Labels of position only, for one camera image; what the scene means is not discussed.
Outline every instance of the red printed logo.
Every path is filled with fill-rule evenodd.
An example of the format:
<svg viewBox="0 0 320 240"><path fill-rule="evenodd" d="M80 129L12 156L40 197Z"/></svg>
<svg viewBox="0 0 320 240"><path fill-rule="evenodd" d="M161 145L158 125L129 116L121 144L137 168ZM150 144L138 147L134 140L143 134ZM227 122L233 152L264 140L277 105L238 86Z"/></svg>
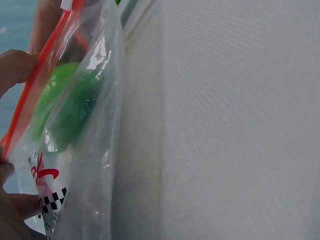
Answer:
<svg viewBox="0 0 320 240"><path fill-rule="evenodd" d="M42 179L44 176L51 175L53 179L56 179L59 176L59 170L55 168L45 168L43 162L43 153L40 152L37 157L37 166L31 168L32 177L35 180L35 184L38 187L44 187L45 192L50 193L51 190L46 183L45 179Z"/></svg>

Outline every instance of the white fabric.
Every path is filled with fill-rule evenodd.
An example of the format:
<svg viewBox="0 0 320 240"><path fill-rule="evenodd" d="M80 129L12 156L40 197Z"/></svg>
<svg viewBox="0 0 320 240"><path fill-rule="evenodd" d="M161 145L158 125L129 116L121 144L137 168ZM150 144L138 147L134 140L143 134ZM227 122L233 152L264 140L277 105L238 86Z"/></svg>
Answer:
<svg viewBox="0 0 320 240"><path fill-rule="evenodd" d="M318 240L320 2L144 4L125 28L114 239Z"/></svg>

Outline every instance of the clear plastic bag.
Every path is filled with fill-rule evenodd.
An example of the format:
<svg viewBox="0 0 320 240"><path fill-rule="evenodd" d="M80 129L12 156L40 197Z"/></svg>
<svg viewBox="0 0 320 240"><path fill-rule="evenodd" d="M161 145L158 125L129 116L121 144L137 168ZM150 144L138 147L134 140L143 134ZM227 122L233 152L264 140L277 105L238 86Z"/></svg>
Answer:
<svg viewBox="0 0 320 240"><path fill-rule="evenodd" d="M40 196L48 239L105 240L124 77L122 26L114 0L61 6L67 9L22 92L3 157L15 164L21 192Z"/></svg>

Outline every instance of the checkered pattern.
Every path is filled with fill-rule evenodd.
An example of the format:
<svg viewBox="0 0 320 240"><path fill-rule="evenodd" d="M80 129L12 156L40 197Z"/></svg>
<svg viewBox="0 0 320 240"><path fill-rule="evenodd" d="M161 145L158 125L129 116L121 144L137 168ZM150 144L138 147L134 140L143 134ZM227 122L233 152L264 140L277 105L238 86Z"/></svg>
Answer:
<svg viewBox="0 0 320 240"><path fill-rule="evenodd" d="M45 196L43 199L41 199L43 214L48 214L49 212L61 209L67 194L67 189L64 187L61 189L61 192L62 195L60 194L60 196L57 192L53 192L51 196Z"/></svg>

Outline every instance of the green object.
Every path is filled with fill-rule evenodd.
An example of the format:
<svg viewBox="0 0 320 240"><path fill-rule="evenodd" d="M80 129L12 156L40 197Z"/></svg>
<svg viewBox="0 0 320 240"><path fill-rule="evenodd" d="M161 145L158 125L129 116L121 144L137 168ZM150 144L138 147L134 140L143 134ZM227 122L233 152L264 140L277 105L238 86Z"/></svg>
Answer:
<svg viewBox="0 0 320 240"><path fill-rule="evenodd" d="M60 153L75 143L95 106L101 74L97 70L85 69L71 86L52 121L46 125L45 149Z"/></svg>
<svg viewBox="0 0 320 240"><path fill-rule="evenodd" d="M51 110L79 64L78 62L72 62L59 65L52 72L32 115L31 139L33 141L40 139Z"/></svg>

